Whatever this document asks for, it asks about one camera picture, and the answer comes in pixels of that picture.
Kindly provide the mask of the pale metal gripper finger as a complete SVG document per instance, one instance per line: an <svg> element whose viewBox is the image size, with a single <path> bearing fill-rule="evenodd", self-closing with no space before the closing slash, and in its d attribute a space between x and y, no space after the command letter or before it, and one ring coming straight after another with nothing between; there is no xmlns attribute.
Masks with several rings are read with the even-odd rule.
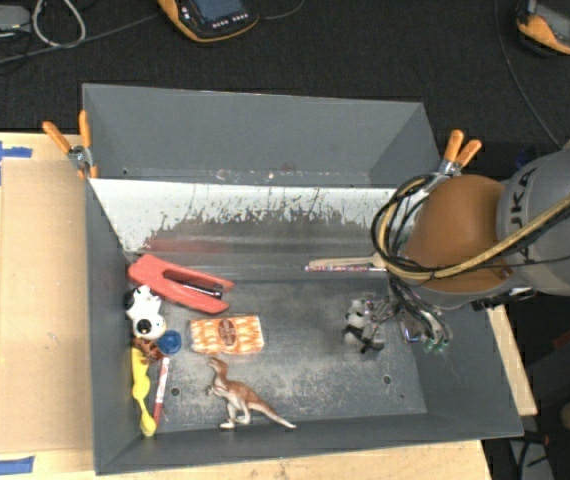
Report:
<svg viewBox="0 0 570 480"><path fill-rule="evenodd" d="M378 327L368 325L363 328L361 333L360 353L368 351L380 352L385 348L385 340L378 335Z"/></svg>
<svg viewBox="0 0 570 480"><path fill-rule="evenodd" d="M386 320L389 318L389 299L365 299L364 315L370 320Z"/></svg>

